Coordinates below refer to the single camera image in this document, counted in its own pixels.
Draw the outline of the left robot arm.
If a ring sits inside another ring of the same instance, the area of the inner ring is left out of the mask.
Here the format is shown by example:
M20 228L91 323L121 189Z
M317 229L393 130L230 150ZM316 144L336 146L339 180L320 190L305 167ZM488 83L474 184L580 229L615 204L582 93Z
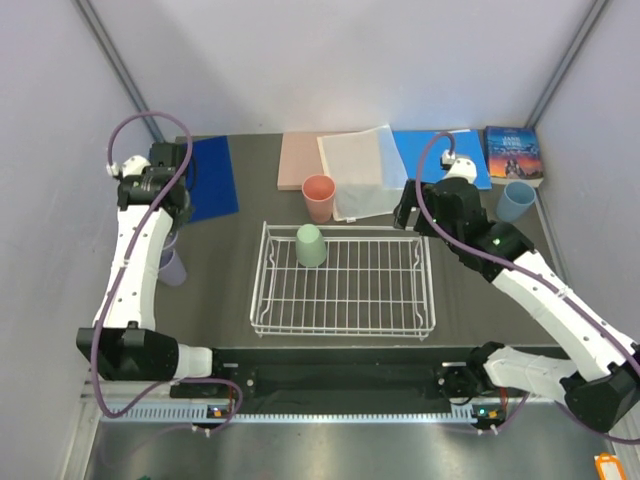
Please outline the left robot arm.
M162 255L193 211L179 170L186 153L185 145L156 142L148 156L133 156L119 168L117 243L108 288L92 326L79 329L76 345L98 379L192 378L197 390L212 397L227 382L213 351L157 332L155 321Z

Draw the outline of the dark blue folder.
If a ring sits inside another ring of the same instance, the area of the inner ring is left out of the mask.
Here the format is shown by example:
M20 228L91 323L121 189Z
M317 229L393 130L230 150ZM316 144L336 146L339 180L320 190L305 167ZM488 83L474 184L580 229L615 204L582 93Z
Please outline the dark blue folder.
M229 142L226 136L197 140L186 176L194 211L190 223L239 211Z

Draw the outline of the blue cup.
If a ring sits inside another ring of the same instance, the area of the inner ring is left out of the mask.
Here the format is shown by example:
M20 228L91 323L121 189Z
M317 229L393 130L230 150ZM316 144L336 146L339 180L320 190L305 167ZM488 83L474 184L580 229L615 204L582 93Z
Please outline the blue cup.
M524 182L512 182L506 185L496 207L500 221L514 222L522 217L535 203L535 189Z

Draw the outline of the small purple cup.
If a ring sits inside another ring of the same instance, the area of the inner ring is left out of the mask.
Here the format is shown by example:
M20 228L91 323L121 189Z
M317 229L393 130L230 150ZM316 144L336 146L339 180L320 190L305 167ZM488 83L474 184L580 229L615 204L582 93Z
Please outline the small purple cup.
M163 245L163 249L164 250L173 250L175 248L175 244L177 242L178 236L179 236L178 232L170 233L165 239L165 242L164 242L164 245Z

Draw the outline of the large purple cup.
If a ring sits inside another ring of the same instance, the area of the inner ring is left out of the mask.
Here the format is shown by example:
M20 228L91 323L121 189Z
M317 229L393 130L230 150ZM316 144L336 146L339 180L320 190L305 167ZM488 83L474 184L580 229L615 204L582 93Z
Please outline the large purple cup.
M165 285L177 287L187 278L186 269L175 249L165 250L161 254L158 269L158 280Z

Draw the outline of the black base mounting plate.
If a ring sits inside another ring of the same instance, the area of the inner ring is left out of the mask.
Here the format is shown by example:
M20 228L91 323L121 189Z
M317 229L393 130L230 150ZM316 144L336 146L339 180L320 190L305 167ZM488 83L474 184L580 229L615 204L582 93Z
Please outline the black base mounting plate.
M217 349L212 375L241 387L241 413L443 412L485 393L467 347Z

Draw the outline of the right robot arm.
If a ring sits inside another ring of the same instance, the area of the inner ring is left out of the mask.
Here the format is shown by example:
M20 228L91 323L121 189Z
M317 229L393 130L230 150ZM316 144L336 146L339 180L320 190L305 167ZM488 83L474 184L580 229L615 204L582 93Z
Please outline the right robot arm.
M468 269L518 303L562 347L565 359L498 342L473 349L467 384L487 396L499 387L558 402L583 425L609 432L639 401L639 344L600 318L564 284L514 225L488 218L478 189L452 177L406 182L394 226L440 238Z

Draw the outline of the Jane Eyre paperback book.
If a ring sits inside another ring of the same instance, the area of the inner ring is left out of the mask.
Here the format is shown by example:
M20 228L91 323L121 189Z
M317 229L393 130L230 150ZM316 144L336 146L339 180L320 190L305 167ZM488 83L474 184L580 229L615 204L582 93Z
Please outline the Jane Eyre paperback book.
M492 184L523 182L538 188L544 170L532 128L488 126L484 130L486 163Z

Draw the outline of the pink board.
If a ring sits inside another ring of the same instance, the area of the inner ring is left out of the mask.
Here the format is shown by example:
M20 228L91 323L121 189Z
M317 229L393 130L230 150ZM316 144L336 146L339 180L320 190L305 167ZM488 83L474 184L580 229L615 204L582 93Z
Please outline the pink board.
M323 174L317 139L329 132L287 132L282 135L277 177L279 191L299 191L304 181Z

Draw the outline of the white mesh bag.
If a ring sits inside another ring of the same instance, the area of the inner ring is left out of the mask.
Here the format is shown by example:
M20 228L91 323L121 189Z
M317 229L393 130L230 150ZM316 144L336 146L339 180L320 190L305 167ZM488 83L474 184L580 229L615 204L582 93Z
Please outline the white mesh bag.
M338 222L391 214L408 175L388 125L317 138L324 174L336 185Z

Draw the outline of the green cup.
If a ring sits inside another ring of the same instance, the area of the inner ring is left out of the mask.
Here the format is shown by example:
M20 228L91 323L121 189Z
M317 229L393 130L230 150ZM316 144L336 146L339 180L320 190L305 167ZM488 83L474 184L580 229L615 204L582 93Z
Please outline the green cup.
M320 229L313 224L304 224L296 232L296 258L306 268L316 268L327 258L327 249Z

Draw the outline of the orange key tag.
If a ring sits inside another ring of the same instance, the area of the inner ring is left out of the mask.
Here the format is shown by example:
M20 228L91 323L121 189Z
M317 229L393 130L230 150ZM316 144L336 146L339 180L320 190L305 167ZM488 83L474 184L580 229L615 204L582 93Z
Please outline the orange key tag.
M626 480L626 472L616 455L601 453L594 457L596 473L600 480Z

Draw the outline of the pink cup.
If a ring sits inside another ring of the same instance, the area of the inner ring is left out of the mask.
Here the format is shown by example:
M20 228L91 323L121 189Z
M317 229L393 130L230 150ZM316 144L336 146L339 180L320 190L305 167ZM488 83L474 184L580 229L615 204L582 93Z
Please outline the pink cup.
M336 186L326 175L312 175L302 185L302 194L311 219L316 223L328 222L333 214Z

